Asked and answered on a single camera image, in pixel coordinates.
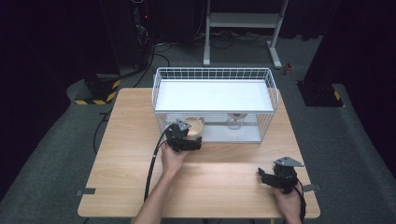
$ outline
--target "hand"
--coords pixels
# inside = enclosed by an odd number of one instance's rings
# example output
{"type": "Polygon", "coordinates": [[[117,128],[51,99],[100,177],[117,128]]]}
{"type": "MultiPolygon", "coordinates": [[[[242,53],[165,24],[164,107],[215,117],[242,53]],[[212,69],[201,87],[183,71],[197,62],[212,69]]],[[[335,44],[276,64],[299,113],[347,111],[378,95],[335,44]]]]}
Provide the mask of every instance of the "hand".
{"type": "Polygon", "coordinates": [[[183,165],[184,160],[190,154],[190,151],[175,152],[166,142],[161,145],[163,154],[163,174],[174,176],[178,173],[183,165]]]}
{"type": "MultiPolygon", "coordinates": [[[[300,184],[297,184],[295,187],[300,192],[303,192],[300,184]]],[[[275,194],[277,207],[279,208],[279,211],[282,214],[283,218],[286,219],[286,223],[300,224],[301,201],[298,192],[295,189],[292,189],[291,193],[284,194],[282,192],[283,189],[277,189],[274,187],[271,187],[271,189],[275,194]]]]}

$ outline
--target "upper shelf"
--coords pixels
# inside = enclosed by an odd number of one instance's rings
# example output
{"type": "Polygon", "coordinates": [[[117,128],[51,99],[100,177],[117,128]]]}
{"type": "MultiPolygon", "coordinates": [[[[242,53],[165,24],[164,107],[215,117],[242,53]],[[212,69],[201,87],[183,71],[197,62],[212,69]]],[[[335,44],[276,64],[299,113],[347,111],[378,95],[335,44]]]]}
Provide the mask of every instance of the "upper shelf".
{"type": "Polygon", "coordinates": [[[211,27],[275,28],[278,13],[210,13],[211,27]]]}

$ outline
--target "black metal base plate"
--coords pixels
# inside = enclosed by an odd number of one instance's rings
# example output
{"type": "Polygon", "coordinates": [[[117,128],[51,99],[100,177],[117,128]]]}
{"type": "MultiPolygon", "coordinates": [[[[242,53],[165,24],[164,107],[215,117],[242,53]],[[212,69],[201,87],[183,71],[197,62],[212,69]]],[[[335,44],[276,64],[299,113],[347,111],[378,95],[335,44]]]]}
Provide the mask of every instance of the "black metal base plate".
{"type": "Polygon", "coordinates": [[[344,106],[340,95],[332,87],[332,85],[304,83],[303,81],[297,81],[297,86],[306,106],[344,106]]]}

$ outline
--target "yellow and black hazard tape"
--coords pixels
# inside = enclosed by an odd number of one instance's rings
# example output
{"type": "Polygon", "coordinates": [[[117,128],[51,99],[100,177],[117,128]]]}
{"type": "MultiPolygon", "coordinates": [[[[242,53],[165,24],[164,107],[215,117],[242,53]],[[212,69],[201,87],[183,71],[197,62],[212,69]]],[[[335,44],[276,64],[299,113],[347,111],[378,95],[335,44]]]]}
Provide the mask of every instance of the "yellow and black hazard tape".
{"type": "Polygon", "coordinates": [[[75,100],[77,105],[107,105],[110,104],[111,101],[116,96],[117,88],[120,85],[120,80],[117,80],[113,83],[110,93],[107,97],[103,99],[78,99],[75,100]]]}

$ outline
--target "white shelf board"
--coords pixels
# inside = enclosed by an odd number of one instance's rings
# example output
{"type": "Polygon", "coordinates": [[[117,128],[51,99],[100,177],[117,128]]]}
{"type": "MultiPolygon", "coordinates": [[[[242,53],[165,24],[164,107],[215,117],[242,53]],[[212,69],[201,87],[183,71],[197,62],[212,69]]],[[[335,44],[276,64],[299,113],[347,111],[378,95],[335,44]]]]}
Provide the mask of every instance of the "white shelf board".
{"type": "Polygon", "coordinates": [[[278,13],[210,13],[210,27],[275,28],[278,13]]]}
{"type": "Polygon", "coordinates": [[[265,80],[164,79],[155,112],[273,113],[265,80]]]}

